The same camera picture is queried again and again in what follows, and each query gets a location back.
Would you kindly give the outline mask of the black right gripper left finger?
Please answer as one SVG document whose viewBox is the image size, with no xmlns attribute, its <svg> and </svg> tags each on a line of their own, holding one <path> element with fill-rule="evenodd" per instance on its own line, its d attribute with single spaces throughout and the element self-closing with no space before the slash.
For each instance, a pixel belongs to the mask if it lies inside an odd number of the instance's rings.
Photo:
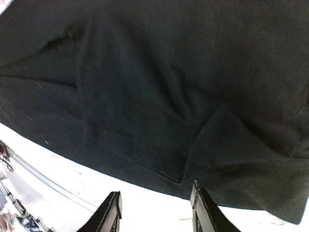
<svg viewBox="0 0 309 232">
<path fill-rule="evenodd" d="M 119 191 L 111 192 L 83 226 L 84 232 L 118 232 L 122 218 L 122 199 Z"/>
</svg>

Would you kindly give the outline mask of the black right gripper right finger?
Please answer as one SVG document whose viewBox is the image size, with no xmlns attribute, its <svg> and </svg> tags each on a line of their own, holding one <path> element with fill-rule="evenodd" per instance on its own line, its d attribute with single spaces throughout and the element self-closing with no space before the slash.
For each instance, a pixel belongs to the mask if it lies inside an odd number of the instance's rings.
<svg viewBox="0 0 309 232">
<path fill-rule="evenodd" d="M 194 232 L 239 232 L 197 181 L 193 184 L 190 203 L 193 210 Z"/>
</svg>

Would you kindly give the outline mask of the black t-shirt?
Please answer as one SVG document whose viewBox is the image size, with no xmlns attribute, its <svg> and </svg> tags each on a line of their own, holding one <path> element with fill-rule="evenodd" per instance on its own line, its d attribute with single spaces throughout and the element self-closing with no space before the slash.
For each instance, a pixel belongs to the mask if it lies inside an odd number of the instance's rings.
<svg viewBox="0 0 309 232">
<path fill-rule="evenodd" d="M 309 196 L 306 0 L 15 0 L 0 121 L 101 173 L 298 224 Z"/>
</svg>

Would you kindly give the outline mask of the aluminium front frame rail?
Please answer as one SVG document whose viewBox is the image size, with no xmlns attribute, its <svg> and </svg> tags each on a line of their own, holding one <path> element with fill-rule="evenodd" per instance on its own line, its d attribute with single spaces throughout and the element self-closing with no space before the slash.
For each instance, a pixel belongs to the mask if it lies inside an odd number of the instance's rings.
<svg viewBox="0 0 309 232">
<path fill-rule="evenodd" d="M 20 217 L 31 217 L 42 232 L 75 232 L 97 206 L 71 193 L 0 144 L 0 189 Z"/>
</svg>

